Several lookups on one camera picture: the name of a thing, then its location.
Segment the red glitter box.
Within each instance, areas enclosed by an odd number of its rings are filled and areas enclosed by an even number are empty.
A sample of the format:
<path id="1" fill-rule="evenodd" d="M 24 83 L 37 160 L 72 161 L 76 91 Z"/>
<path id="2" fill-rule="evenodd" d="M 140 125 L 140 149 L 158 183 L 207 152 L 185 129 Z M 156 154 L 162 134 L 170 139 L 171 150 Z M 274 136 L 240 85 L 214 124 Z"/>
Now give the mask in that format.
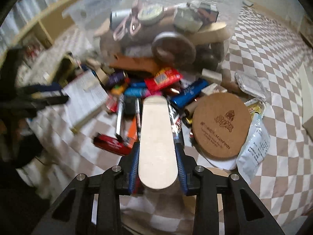
<path id="1" fill-rule="evenodd" d="M 98 148 L 120 156 L 128 155 L 132 151 L 124 141 L 99 133 L 93 138 L 93 144 Z"/>

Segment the beige oblong wooden board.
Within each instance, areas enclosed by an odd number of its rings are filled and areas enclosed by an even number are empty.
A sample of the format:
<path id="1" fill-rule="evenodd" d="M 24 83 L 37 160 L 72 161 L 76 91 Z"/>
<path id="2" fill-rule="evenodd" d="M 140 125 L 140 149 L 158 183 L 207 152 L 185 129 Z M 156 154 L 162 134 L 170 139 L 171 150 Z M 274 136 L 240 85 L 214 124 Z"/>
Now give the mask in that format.
<path id="1" fill-rule="evenodd" d="M 152 190 L 169 188 L 178 176 L 168 103 L 162 96 L 143 101 L 138 175 Z"/>

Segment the white foil pouch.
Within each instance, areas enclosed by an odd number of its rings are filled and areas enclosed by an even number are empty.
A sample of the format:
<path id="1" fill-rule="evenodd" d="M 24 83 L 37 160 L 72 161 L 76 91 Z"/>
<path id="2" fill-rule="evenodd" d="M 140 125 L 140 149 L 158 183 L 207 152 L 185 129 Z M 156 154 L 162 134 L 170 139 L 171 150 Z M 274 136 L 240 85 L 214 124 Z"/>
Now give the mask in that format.
<path id="1" fill-rule="evenodd" d="M 270 136 L 262 116 L 254 113 L 246 141 L 236 158 L 238 172 L 248 184 L 251 184 L 269 148 Z"/>

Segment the white printed paper booklet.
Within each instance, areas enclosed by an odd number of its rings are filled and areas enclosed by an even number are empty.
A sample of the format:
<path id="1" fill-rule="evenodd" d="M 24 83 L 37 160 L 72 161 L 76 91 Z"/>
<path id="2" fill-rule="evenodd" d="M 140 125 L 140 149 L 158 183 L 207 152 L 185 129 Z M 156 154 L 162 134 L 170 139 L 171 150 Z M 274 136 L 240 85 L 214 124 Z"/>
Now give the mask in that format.
<path id="1" fill-rule="evenodd" d="M 63 88 L 63 92 L 69 96 L 65 110 L 71 127 L 105 104 L 108 98 L 108 94 L 91 70 L 74 79 Z"/>

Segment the round cork coaster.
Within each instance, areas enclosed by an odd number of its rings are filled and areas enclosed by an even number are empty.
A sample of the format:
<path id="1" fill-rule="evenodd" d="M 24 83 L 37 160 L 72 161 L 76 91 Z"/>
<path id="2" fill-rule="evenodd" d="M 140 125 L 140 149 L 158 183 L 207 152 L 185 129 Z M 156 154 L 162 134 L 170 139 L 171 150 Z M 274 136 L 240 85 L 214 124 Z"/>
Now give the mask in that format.
<path id="1" fill-rule="evenodd" d="M 197 145 L 211 158 L 237 156 L 246 141 L 251 115 L 244 102 L 231 93 L 214 93 L 201 99 L 192 116 Z"/>

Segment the wooden bedside shelf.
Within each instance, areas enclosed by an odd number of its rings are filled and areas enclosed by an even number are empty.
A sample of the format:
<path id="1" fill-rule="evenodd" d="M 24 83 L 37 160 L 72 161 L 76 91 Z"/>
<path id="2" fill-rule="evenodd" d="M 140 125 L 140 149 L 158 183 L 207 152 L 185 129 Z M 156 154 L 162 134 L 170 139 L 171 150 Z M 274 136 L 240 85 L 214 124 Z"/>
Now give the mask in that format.
<path id="1" fill-rule="evenodd" d="M 59 0 L 47 9 L 37 14 L 22 30 L 13 38 L 11 44 L 4 52 L 1 52 L 1 60 L 6 56 L 7 50 L 17 45 L 29 32 L 34 32 L 36 37 L 45 47 L 49 47 L 55 39 L 69 26 L 73 20 L 66 17 L 63 19 L 62 11 L 77 0 Z"/>

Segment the black marker pen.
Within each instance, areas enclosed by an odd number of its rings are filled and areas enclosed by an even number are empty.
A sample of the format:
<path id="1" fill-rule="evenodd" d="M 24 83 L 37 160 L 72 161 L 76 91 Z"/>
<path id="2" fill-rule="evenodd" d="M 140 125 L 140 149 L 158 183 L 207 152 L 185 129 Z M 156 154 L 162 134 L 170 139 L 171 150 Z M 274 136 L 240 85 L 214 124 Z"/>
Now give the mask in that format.
<path id="1" fill-rule="evenodd" d="M 142 103 L 141 99 L 137 98 L 135 100 L 135 116 L 136 116 L 136 128 L 137 128 L 137 138 L 141 138 L 141 123 L 142 123 Z"/>

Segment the clear plastic blister pack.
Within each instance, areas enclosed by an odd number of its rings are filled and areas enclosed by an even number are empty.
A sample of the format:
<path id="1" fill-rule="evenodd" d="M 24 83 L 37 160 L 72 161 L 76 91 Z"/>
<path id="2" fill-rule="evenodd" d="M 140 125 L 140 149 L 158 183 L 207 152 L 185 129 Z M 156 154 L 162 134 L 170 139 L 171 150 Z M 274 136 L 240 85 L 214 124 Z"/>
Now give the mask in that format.
<path id="1" fill-rule="evenodd" d="M 242 92 L 249 94 L 250 96 L 263 102 L 267 101 L 268 91 L 256 76 L 237 70 L 235 72 L 235 79 Z"/>

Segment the blue snack bar wrapper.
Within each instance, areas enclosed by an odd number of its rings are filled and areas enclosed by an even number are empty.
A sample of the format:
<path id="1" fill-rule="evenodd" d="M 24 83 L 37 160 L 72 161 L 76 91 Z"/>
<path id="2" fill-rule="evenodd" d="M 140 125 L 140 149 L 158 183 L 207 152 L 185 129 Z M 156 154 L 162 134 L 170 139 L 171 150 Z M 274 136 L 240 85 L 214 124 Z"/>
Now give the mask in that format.
<path id="1" fill-rule="evenodd" d="M 182 92 L 170 99 L 170 103 L 177 109 L 182 109 L 190 103 L 196 96 L 201 93 L 201 90 L 208 87 L 209 83 L 204 79 L 198 79 L 193 82 Z"/>

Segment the white cardboard box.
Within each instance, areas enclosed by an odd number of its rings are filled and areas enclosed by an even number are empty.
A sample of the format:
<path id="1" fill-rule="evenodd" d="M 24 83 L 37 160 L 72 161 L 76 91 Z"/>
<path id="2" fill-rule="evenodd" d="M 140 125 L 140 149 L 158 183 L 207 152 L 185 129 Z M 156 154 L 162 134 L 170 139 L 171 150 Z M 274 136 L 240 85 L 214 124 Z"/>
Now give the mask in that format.
<path id="1" fill-rule="evenodd" d="M 302 125 L 310 138 L 313 134 L 313 98 L 312 98 L 312 72 L 302 63 L 299 68 L 299 79 L 302 93 Z"/>

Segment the brown leather case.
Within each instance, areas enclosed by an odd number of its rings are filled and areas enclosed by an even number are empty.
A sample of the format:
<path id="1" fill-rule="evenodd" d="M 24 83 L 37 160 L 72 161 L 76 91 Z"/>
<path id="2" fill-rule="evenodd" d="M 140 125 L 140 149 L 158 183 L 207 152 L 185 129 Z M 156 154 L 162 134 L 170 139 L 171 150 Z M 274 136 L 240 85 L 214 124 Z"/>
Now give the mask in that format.
<path id="1" fill-rule="evenodd" d="M 161 70 L 160 65 L 150 57 L 130 57 L 121 54 L 114 55 L 115 60 L 109 64 L 113 69 L 139 71 L 156 75 Z"/>

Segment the grey window curtain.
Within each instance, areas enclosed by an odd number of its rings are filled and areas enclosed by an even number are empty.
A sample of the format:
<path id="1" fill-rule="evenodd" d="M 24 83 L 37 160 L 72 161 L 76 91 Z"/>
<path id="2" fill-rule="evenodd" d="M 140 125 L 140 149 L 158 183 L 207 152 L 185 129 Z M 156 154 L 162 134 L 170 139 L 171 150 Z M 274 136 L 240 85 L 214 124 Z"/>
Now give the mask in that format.
<path id="1" fill-rule="evenodd" d="M 59 0 L 18 0 L 1 25 L 1 52 L 37 14 Z"/>

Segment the red snack packet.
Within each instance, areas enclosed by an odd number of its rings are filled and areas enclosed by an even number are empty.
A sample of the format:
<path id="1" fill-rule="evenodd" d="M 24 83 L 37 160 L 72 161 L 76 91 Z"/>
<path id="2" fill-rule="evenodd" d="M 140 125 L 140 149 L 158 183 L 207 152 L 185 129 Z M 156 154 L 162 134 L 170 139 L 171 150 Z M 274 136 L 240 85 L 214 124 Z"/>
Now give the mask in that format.
<path id="1" fill-rule="evenodd" d="M 182 79 L 183 75 L 174 68 L 161 69 L 153 78 L 145 79 L 146 87 L 150 92 L 158 92 Z"/>

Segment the pink scissors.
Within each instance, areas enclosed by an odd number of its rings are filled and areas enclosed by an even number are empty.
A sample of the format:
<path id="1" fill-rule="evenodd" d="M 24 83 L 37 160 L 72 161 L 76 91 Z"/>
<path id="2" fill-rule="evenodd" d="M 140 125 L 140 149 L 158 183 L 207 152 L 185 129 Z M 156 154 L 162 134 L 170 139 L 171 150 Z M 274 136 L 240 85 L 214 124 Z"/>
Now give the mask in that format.
<path id="1" fill-rule="evenodd" d="M 130 13 L 126 16 L 118 27 L 113 32 L 114 41 L 121 41 L 128 37 L 129 39 L 135 39 L 142 28 L 142 24 L 138 19 L 138 13 Z"/>

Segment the round tape measure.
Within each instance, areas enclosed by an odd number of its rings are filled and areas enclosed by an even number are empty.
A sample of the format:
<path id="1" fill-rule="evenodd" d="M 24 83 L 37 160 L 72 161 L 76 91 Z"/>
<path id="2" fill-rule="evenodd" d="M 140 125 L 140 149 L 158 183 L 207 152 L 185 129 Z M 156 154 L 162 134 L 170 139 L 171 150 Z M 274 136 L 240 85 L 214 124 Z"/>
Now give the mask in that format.
<path id="1" fill-rule="evenodd" d="M 153 25 L 164 16 L 164 7 L 159 4 L 150 4 L 142 7 L 137 14 L 138 21 L 143 25 Z"/>

